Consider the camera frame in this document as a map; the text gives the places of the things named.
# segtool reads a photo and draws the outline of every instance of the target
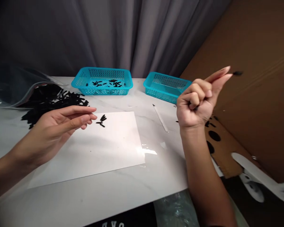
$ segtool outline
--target marble table surface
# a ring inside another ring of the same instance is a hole
[[[71,87],[73,77],[56,77]],[[0,226],[85,226],[187,188],[183,148],[172,103],[145,94],[133,79],[126,96],[85,96],[99,113],[134,111],[145,164],[27,189],[32,174],[0,198]],[[153,108],[156,105],[169,133]],[[24,111],[0,109],[0,157],[27,132]]]

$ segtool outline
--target white stick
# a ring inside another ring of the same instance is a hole
[[[167,129],[166,124],[164,123],[164,121],[163,121],[163,119],[162,119],[162,117],[161,117],[161,115],[160,115],[160,113],[159,113],[159,111],[158,111],[158,109],[157,109],[157,107],[156,107],[154,104],[153,104],[153,106],[154,106],[155,112],[157,113],[157,115],[158,115],[158,117],[159,117],[159,119],[160,119],[160,122],[161,122],[161,124],[162,124],[164,130],[165,130],[166,132],[169,132],[168,129]]]

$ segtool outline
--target hand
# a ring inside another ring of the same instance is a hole
[[[223,85],[232,76],[232,74],[227,74],[229,70],[230,66],[215,72],[205,80],[195,79],[178,97],[177,117],[180,127],[204,126],[212,115]]]
[[[32,169],[51,160],[76,131],[86,129],[97,117],[94,107],[69,106],[42,115],[29,133],[20,140],[10,154]]]

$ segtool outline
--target forearm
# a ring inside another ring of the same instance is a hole
[[[228,193],[215,171],[203,127],[181,129],[189,191],[199,220],[206,226],[236,226]]]
[[[0,158],[0,196],[28,175],[33,169],[16,160],[11,152]]]

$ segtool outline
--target left hand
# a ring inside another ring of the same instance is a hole
[[[69,106],[49,111],[10,151],[17,161],[35,169],[51,160],[76,131],[97,117],[94,107]]]

